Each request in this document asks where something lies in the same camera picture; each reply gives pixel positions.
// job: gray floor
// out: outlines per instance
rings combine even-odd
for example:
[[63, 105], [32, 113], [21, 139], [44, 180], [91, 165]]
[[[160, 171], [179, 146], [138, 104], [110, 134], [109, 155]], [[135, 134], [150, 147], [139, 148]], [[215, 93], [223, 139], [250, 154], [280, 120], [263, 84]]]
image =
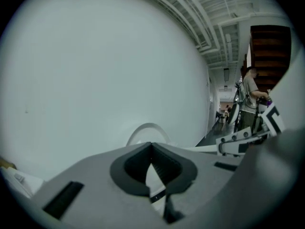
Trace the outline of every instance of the gray floor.
[[234, 132], [234, 125], [228, 125], [224, 123], [218, 123], [218, 125], [214, 125], [212, 130], [206, 135], [204, 139], [202, 139], [197, 146], [207, 146], [207, 145], [214, 145], [216, 144], [216, 139], [224, 136], [229, 135]]

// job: white panel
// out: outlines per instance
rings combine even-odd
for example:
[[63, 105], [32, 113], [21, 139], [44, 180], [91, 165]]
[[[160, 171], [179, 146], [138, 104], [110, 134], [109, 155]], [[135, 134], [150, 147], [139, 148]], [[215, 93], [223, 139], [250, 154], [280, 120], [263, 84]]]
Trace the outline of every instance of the white panel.
[[250, 49], [250, 44], [249, 44], [248, 53], [247, 53], [247, 67], [251, 67], [251, 49]]
[[210, 131], [213, 125], [215, 124], [216, 111], [218, 111], [219, 109], [219, 94], [218, 94], [218, 89], [216, 87], [216, 80], [213, 71], [209, 70], [209, 76], [211, 78], [212, 83], [210, 84], [211, 104], [210, 104], [208, 131]]
[[206, 63], [147, 0], [27, 0], [3, 40], [0, 155], [28, 174], [48, 180], [144, 123], [178, 146], [206, 133]]
[[228, 56], [229, 56], [229, 62], [233, 61], [233, 53], [232, 53], [232, 43], [228, 42], [227, 43], [228, 46]]
[[[297, 43], [292, 41], [292, 48]], [[301, 46], [295, 58], [291, 60], [288, 71], [270, 93], [287, 129], [298, 129], [305, 126], [304, 62], [305, 50]]]

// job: man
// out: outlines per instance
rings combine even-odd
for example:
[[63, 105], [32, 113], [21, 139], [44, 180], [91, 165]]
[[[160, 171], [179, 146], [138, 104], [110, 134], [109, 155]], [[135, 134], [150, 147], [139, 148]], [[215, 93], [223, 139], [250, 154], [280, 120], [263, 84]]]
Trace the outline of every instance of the man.
[[230, 116], [230, 112], [231, 112], [231, 110], [232, 110], [232, 108], [231, 107], [229, 107], [229, 105], [227, 105], [227, 111], [228, 111], [228, 116], [227, 116], [227, 118], [226, 118], [226, 121], [228, 121], [228, 119], [229, 119], [229, 116]]
[[258, 97], [270, 100], [267, 93], [258, 90], [254, 78], [256, 78], [256, 69], [254, 67], [248, 67], [243, 80], [243, 86], [245, 94], [249, 96], [244, 100], [241, 109], [241, 122], [238, 124], [238, 131], [247, 127], [252, 128], [256, 113], [256, 100]]

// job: corridor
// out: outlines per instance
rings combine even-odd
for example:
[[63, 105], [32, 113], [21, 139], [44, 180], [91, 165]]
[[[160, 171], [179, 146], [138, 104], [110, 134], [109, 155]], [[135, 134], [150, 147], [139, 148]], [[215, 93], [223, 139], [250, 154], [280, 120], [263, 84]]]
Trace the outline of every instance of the corridor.
[[207, 146], [216, 144], [216, 139], [229, 135], [234, 132], [234, 125], [228, 125], [227, 122], [222, 125], [218, 123], [214, 125], [212, 130], [203, 138], [197, 146]]

